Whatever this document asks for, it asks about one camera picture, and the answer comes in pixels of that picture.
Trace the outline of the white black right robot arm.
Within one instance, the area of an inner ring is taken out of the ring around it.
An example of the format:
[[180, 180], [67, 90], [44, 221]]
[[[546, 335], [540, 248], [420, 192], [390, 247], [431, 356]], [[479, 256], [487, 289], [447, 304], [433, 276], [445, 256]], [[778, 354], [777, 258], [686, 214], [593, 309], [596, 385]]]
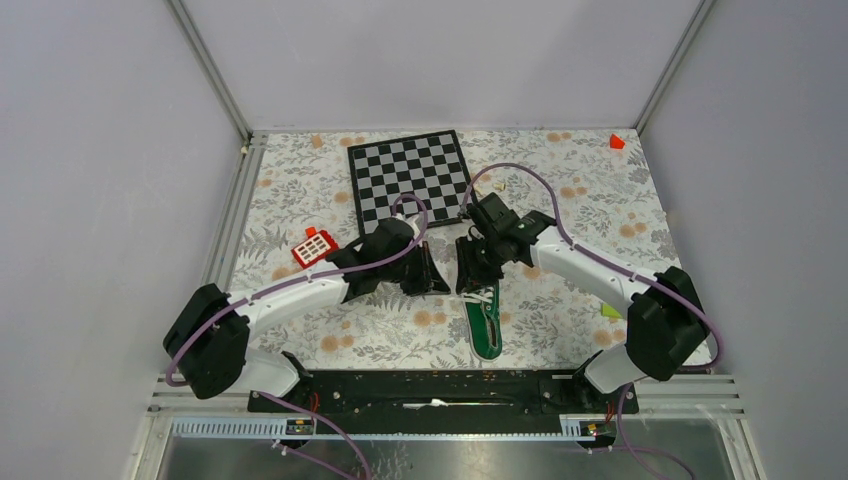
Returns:
[[691, 277], [678, 267], [652, 272], [562, 235], [552, 217], [519, 216], [495, 194], [467, 205], [473, 223], [457, 242], [459, 290], [489, 287], [507, 263], [554, 273], [598, 297], [627, 322], [624, 341], [587, 359], [577, 370], [575, 402], [597, 412], [618, 388], [643, 378], [667, 381], [706, 340], [710, 330]]

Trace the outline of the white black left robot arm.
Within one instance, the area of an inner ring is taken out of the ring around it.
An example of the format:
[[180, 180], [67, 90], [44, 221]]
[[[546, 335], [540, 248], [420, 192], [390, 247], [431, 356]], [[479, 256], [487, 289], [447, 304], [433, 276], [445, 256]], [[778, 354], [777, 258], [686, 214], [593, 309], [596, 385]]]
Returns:
[[382, 283], [408, 296], [429, 292], [423, 283], [431, 262], [426, 226], [425, 217], [398, 214], [306, 270], [258, 289], [199, 287], [163, 339], [171, 359], [166, 383], [189, 388], [199, 400], [241, 388], [270, 393], [285, 410], [301, 409], [311, 387], [296, 359], [253, 342], [292, 319], [370, 295]]

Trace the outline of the green canvas sneaker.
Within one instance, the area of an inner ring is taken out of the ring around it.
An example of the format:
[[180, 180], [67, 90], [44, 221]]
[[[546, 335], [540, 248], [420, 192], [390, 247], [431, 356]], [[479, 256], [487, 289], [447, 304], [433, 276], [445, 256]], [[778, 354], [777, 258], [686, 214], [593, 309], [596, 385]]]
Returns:
[[499, 286], [482, 287], [464, 292], [461, 299], [468, 321], [470, 344], [474, 354], [483, 361], [493, 361], [503, 348]]

